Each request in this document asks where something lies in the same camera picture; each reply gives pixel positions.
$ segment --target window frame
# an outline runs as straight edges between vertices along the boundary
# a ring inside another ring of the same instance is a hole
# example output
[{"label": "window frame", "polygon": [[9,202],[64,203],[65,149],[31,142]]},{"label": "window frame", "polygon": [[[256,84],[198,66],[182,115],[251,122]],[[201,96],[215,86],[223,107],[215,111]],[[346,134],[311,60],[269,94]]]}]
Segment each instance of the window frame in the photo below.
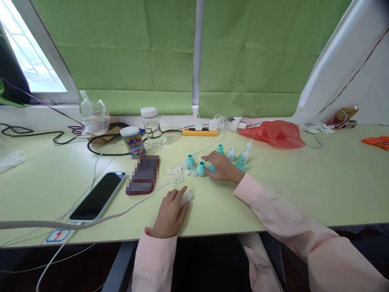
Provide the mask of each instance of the window frame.
[{"label": "window frame", "polygon": [[77,89],[69,69],[32,0],[12,0],[12,3],[67,90],[67,92],[32,92],[32,94],[41,101],[49,100],[54,104],[79,104]]}]

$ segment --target light green desk surface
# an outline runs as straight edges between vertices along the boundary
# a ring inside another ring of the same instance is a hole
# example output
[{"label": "light green desk surface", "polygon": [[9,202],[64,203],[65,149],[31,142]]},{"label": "light green desk surface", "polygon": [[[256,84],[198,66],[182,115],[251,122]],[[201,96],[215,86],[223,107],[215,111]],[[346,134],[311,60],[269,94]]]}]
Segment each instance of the light green desk surface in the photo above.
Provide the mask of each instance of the light green desk surface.
[{"label": "light green desk surface", "polygon": [[[172,140],[176,135],[169,134],[166,137]],[[308,145],[318,146],[314,135],[301,135]],[[380,135],[389,135],[389,129],[381,126],[357,126],[354,129],[336,131],[333,135],[319,134],[316,137],[324,145],[322,149],[304,147],[281,150],[267,143],[253,141],[247,173],[278,195],[287,197],[323,225],[387,223],[389,152],[361,143],[363,138]],[[180,165],[187,154],[204,148],[214,140],[215,137],[183,136],[167,147],[148,148],[148,155],[160,155],[159,179],[154,189],[172,178],[166,174],[167,168]],[[248,138],[237,133],[226,133],[220,143],[225,150],[234,147],[240,154],[248,141]],[[53,146],[48,138],[31,141],[30,151],[33,155],[30,153],[29,156],[32,161],[19,165],[12,172],[0,174],[0,182],[2,185],[6,183],[8,190],[7,194],[0,196],[0,219],[54,220],[69,210],[87,191],[93,175],[97,156],[92,155],[85,144],[78,142],[68,146]],[[116,151],[125,151],[120,146],[115,148],[118,148]],[[211,146],[196,154],[196,162],[198,163],[201,155],[215,148],[216,146]],[[100,176],[97,180],[109,171],[126,171],[130,174],[135,167],[135,161],[129,156],[102,159],[104,162],[99,166]],[[195,199],[179,236],[264,231],[250,207],[233,195],[233,184],[214,182],[209,177],[185,176],[184,183],[169,184],[126,215],[77,232],[71,243],[139,239],[145,226],[153,226],[166,193],[184,185],[193,192]],[[142,198],[144,196],[127,196],[123,186],[105,216],[120,213]],[[0,231],[0,244],[24,232],[26,231]],[[38,245],[44,238],[41,236],[39,239],[29,239],[13,246]]]}]

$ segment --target window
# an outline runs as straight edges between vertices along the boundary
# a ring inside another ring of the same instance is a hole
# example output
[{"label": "window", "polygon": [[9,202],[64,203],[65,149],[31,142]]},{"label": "window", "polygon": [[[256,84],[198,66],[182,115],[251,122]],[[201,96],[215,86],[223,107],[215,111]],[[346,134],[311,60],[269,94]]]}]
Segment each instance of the window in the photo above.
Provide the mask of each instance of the window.
[{"label": "window", "polygon": [[67,92],[11,0],[0,0],[0,21],[31,92]]}]

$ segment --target hand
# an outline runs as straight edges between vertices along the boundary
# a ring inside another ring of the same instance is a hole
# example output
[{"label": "hand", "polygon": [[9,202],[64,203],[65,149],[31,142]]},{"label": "hand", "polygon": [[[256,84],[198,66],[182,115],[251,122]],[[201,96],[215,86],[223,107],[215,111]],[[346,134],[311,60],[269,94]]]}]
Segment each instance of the hand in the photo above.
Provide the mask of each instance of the hand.
[{"label": "hand", "polygon": [[201,158],[209,161],[216,168],[216,173],[206,170],[208,176],[213,180],[229,181],[238,185],[245,175],[243,171],[236,168],[227,156],[221,155],[219,152],[212,151],[208,156]]},{"label": "hand", "polygon": [[189,201],[187,201],[180,211],[181,198],[186,189],[187,186],[184,186],[180,191],[174,189],[168,192],[166,197],[162,199],[154,227],[151,230],[146,228],[148,229],[147,233],[151,237],[171,238],[177,235],[189,207]]}]

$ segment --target bottle cap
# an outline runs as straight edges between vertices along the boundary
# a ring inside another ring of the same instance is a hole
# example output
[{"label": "bottle cap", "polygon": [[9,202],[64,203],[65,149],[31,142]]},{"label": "bottle cap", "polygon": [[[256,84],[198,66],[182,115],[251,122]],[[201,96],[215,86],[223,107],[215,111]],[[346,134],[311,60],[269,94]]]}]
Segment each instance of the bottle cap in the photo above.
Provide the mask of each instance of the bottle cap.
[{"label": "bottle cap", "polygon": [[144,118],[151,118],[158,115],[158,111],[155,107],[144,107],[141,109],[141,115]]},{"label": "bottle cap", "polygon": [[120,130],[120,135],[122,135],[122,137],[128,137],[128,136],[131,136],[131,135],[135,135],[138,132],[139,132],[139,128],[138,127],[130,126],[130,127],[125,127],[123,129],[121,129]]}]

